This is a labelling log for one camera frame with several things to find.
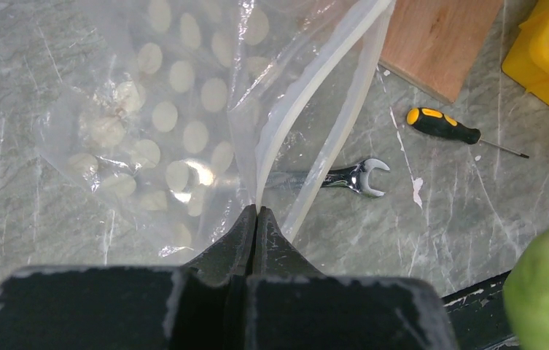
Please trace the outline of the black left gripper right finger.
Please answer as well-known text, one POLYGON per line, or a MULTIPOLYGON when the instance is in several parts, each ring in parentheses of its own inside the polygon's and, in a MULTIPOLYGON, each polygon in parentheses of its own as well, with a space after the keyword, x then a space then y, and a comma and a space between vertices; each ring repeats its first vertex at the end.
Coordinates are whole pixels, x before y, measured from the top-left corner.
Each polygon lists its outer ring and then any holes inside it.
POLYGON ((264 271, 277 238, 261 208, 246 282, 247 349, 457 349, 442 299, 425 281, 389 276, 280 276, 264 271))

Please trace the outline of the clear polka dot zip bag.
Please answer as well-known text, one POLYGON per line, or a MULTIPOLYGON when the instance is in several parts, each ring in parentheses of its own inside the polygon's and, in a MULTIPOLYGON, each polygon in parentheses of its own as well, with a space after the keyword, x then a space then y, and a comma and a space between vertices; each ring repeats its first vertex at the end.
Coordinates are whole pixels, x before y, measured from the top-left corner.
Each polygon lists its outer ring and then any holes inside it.
POLYGON ((81 1, 109 45, 42 157, 180 264, 247 206, 295 234, 359 116, 393 1, 81 1))

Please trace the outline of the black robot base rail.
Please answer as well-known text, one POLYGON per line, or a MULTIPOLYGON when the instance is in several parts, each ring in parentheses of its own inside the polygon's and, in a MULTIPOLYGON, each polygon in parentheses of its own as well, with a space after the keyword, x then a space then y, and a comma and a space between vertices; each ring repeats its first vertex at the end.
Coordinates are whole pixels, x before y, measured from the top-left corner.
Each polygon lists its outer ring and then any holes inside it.
POLYGON ((509 273, 443 297, 460 349, 519 349, 507 321, 502 288, 509 273))

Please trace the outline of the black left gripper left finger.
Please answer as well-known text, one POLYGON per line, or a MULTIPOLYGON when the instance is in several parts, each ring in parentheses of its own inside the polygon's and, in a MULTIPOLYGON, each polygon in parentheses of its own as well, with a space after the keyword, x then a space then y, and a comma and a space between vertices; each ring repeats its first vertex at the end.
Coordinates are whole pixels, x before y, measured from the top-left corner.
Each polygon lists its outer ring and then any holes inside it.
POLYGON ((216 282, 186 265, 38 265, 0 285, 0 349, 243 349, 242 300, 257 224, 247 206, 204 257, 227 250, 216 282))

